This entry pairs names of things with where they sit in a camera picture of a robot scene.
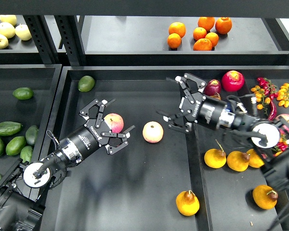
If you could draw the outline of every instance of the red chili pepper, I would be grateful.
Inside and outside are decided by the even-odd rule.
[[[270,90],[264,90],[264,95],[268,95],[270,93]]]
[[[261,87],[263,87],[263,86],[265,86],[265,85],[267,85],[267,84],[268,84],[268,82],[265,81],[264,79],[262,79],[262,80],[259,81],[259,85],[260,85]]]
[[[271,107],[271,112],[268,116],[268,120],[273,120],[273,119],[275,119],[276,114],[277,114],[277,107],[274,104],[273,100],[270,101],[270,107]]]
[[[281,147],[280,147],[280,150],[282,150],[282,151],[285,151],[287,149],[287,146],[286,145],[282,145]]]

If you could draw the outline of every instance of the metal shelf frame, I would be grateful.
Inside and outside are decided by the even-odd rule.
[[[88,3],[79,0],[77,7],[71,2],[16,0],[9,4],[0,2],[1,14],[22,14],[34,18],[34,27],[30,26],[35,36],[34,42],[44,64],[56,64],[58,57],[65,56],[70,65],[289,65],[289,35],[277,18],[289,18],[289,0],[181,0],[175,5],[171,0],[113,2],[111,0]],[[54,15],[66,53],[58,54],[43,15]],[[262,18],[271,34],[279,52],[212,52],[208,53],[86,53],[83,48],[81,32],[75,15],[115,15],[115,16],[199,16],[227,15],[229,17]]]

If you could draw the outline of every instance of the yellow chili pepper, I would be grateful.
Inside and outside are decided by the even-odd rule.
[[[282,100],[283,98],[284,98],[283,95],[279,95],[279,96],[277,97],[277,100]]]
[[[282,106],[282,105],[284,105],[284,104],[285,104],[285,101],[284,101],[284,100],[281,100],[281,101],[279,101],[278,106]]]
[[[267,103],[267,104],[269,104],[270,101],[271,101],[271,99],[269,97],[265,98],[265,100],[264,100],[264,102]]]
[[[260,93],[256,94],[256,98],[261,98],[261,97],[262,97],[262,95]]]
[[[289,101],[285,101],[284,107],[289,107]]]

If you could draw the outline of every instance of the pear stem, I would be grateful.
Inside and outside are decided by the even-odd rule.
[[[271,191],[269,191],[269,192],[267,193],[267,195],[269,195],[270,193],[273,193],[274,195],[277,194],[277,192],[275,192],[274,190],[271,190]]]
[[[221,148],[221,151],[224,152],[223,147],[221,146],[220,143],[218,143],[217,139],[215,139],[215,141],[217,142],[218,146]]]

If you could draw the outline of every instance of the mandarin orange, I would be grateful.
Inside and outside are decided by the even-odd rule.
[[[167,38],[167,44],[171,49],[178,48],[181,41],[181,37],[176,33],[170,34]]]
[[[183,38],[184,35],[186,34],[186,27],[184,23],[180,23],[180,22],[171,23],[171,25],[169,26],[168,32],[170,35],[173,33],[176,33],[181,38]]]
[[[212,43],[207,38],[197,40],[193,47],[194,51],[211,51]]]
[[[215,47],[218,43],[219,37],[216,33],[210,32],[205,36],[206,39],[210,40],[212,43],[212,47]]]
[[[204,39],[206,35],[207,35],[207,31],[205,28],[202,28],[202,27],[197,27],[193,31],[194,40]]]
[[[214,17],[200,17],[198,19],[198,27],[205,28],[206,31],[210,31],[215,23]]]

